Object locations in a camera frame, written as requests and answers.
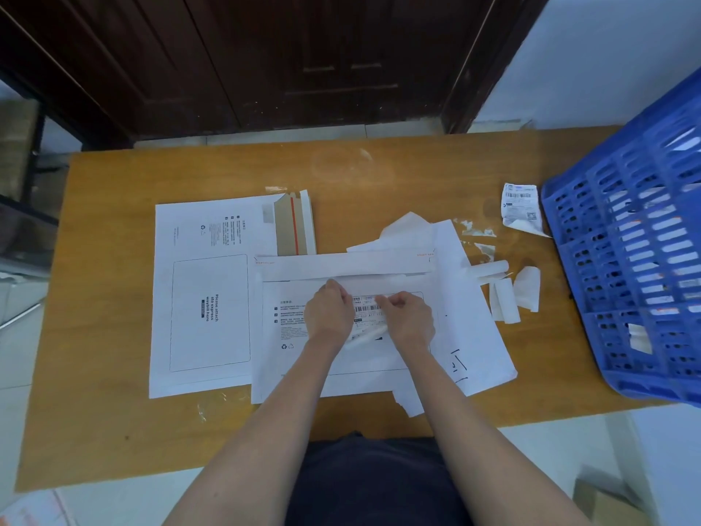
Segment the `door panel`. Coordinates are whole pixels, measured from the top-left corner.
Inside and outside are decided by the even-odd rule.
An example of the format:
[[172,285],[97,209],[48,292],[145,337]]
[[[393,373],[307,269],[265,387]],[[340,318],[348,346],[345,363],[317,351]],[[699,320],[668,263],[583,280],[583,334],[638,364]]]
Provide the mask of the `door panel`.
[[480,0],[186,0],[244,129],[434,115]]
[[239,129],[183,0],[0,0],[134,138]]

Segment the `hand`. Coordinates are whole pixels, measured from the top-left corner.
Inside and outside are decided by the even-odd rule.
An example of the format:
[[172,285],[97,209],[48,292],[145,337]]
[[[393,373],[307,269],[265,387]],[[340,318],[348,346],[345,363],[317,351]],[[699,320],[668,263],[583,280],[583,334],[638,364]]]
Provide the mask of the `hand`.
[[334,279],[319,288],[304,309],[304,322],[312,339],[340,351],[351,334],[355,319],[353,297]]
[[390,297],[378,295],[375,302],[387,318],[390,337],[398,350],[407,346],[428,348],[436,331],[431,308],[423,299],[400,291]]

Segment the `wooden table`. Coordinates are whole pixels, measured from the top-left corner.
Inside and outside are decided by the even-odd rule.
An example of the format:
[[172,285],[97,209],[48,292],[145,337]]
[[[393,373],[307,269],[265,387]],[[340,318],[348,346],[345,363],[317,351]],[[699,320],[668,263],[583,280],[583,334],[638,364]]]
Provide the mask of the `wooden table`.
[[[475,402],[498,426],[640,407],[591,356],[551,240],[501,225],[504,182],[542,184],[614,131],[123,150],[76,155],[61,214],[17,490],[204,465],[254,407],[250,386],[149,400],[154,206],[307,188],[319,253],[408,211],[492,227],[497,259],[543,272],[540,312],[499,323],[519,376]],[[479,251],[466,243],[468,255]],[[312,439],[429,435],[391,393],[322,398]]]

